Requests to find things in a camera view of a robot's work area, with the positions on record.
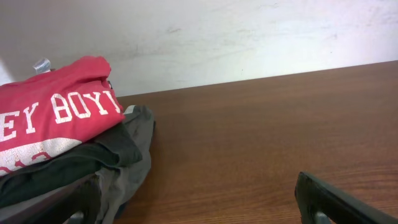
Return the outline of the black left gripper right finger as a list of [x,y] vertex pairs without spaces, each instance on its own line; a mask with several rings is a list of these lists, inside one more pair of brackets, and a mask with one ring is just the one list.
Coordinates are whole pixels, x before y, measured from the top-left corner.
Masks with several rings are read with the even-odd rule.
[[396,218],[307,172],[298,175],[295,199],[302,224],[397,224]]

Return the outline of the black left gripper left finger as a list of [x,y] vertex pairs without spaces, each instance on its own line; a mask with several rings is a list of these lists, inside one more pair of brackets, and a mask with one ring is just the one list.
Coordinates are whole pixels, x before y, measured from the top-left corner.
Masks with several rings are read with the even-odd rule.
[[1,223],[95,223],[101,190],[95,175],[1,209]]

